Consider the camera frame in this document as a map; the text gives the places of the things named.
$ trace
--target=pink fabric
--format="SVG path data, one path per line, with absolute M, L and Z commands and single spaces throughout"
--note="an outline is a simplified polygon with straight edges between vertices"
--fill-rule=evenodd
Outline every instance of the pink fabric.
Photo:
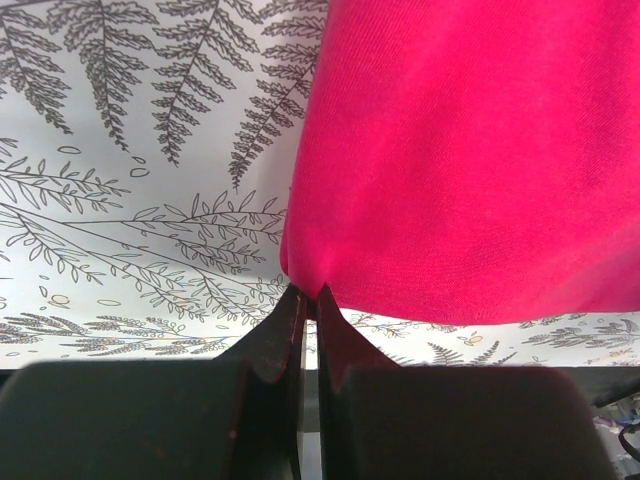
M 451 324 L 640 309 L 640 14 L 332 0 L 282 266 Z

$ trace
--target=botanical print fabric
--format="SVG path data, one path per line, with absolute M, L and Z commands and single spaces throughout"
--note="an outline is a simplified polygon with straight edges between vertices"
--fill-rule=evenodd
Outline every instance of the botanical print fabric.
M 327 9 L 0 0 L 0 368 L 209 358 L 271 311 Z M 634 363 L 640 336 L 632 314 L 344 313 L 401 363 Z

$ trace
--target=fern leaf print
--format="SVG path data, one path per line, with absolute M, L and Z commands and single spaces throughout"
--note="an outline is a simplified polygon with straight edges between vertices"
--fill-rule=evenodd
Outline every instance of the fern leaf print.
M 153 84 L 164 95 L 152 103 L 162 109 L 153 114 L 158 121 L 155 128 L 162 132 L 158 137 L 162 152 L 176 166 L 185 137 L 192 135 L 191 127 L 200 124 L 197 114 L 223 101 L 220 89 L 236 88 L 215 61 L 250 72 L 251 65 L 241 52 L 258 52 L 256 41 L 232 19 L 225 5 L 244 20 L 255 24 L 261 21 L 247 0 L 186 0 L 158 5 L 162 13 L 185 19 L 175 27 L 154 29 L 158 36 L 174 42 L 158 50 L 173 63 L 156 69 L 166 80 Z
M 274 81 L 258 80 L 262 96 L 251 97 L 253 109 L 246 110 L 248 121 L 240 124 L 236 133 L 239 141 L 231 152 L 229 173 L 237 190 L 251 163 L 258 158 L 266 146 L 272 145 L 274 138 L 282 134 L 281 129 L 294 126 L 294 119 L 304 118 L 304 108 L 295 96 L 309 98 L 311 78 L 320 48 L 324 30 L 324 16 L 306 16 L 304 12 L 326 12 L 328 1 L 318 0 L 273 0 L 261 11 L 260 16 L 268 19 L 284 12 L 300 14 L 281 21 L 272 21 L 262 32 L 271 37 L 295 39 L 290 43 L 267 48 L 263 56 L 278 60 L 277 65 L 261 65 L 262 71 Z M 300 39 L 313 40 L 312 45 L 299 43 Z
M 128 151 L 122 117 L 127 115 L 123 104 L 133 95 L 130 86 L 141 83 L 133 72 L 148 67 L 131 50 L 152 50 L 145 36 L 135 34 L 123 25 L 152 24 L 158 21 L 138 2 L 103 0 L 58 1 L 48 11 L 51 34 L 66 28 L 64 44 L 68 51 L 80 50 L 85 71 L 109 137 L 123 151 Z
M 61 47 L 36 33 L 45 29 L 45 22 L 23 10 L 0 11 L 0 99 L 8 80 L 47 123 L 70 134 L 60 112 L 69 86 L 56 76 L 64 70 L 49 55 Z

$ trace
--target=red cloth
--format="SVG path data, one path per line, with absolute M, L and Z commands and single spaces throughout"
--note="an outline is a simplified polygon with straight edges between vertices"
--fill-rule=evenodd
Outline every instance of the red cloth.
M 332 0 L 285 272 L 451 324 L 640 309 L 638 5 Z

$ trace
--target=cable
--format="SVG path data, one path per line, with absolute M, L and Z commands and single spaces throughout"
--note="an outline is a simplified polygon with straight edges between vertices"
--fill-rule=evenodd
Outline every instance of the cable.
M 633 447 L 625 438 L 627 433 L 635 433 L 640 430 L 640 423 L 630 423 L 625 426 L 620 433 L 618 434 L 618 440 L 620 441 L 620 445 L 624 448 L 624 451 L 627 452 L 631 457 L 636 461 L 640 462 L 640 451 L 637 448 Z

